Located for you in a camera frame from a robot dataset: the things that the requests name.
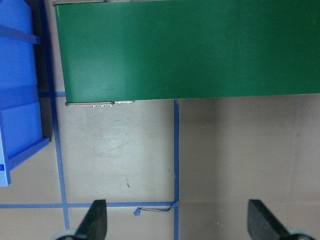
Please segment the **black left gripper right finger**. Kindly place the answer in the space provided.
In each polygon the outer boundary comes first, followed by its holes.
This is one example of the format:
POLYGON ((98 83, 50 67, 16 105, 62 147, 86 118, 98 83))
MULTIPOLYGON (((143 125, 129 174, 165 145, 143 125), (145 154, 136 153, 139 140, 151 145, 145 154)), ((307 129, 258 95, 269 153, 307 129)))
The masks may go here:
POLYGON ((284 240, 291 235, 259 199, 248 201, 247 231, 252 240, 284 240))

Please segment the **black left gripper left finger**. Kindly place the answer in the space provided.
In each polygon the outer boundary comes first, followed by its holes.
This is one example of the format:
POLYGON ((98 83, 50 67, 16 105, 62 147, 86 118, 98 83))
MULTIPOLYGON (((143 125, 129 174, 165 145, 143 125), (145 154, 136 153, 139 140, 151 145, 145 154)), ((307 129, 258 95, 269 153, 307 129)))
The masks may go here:
POLYGON ((107 235, 107 203, 105 199, 95 200, 74 237, 76 240, 104 240, 107 235))

